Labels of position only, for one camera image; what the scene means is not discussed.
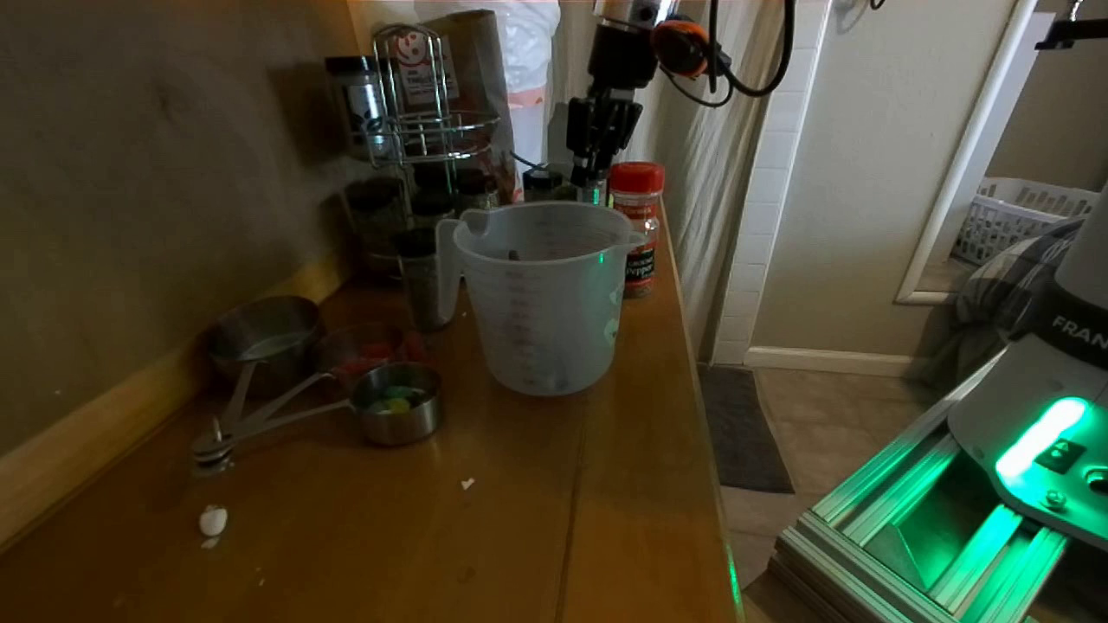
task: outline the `white container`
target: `white container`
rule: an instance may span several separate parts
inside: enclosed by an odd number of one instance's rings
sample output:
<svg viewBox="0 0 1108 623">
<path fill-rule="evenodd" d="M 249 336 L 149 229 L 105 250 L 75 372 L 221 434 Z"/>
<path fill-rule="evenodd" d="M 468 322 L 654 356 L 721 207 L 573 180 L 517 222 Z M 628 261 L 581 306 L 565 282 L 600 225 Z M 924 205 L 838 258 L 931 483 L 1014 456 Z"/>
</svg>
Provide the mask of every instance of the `white container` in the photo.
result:
<svg viewBox="0 0 1108 623">
<path fill-rule="evenodd" d="M 458 261 L 493 378 L 518 395 L 573 395 L 617 351 L 628 250 L 620 213 L 536 200 L 465 213 Z"/>
</svg>

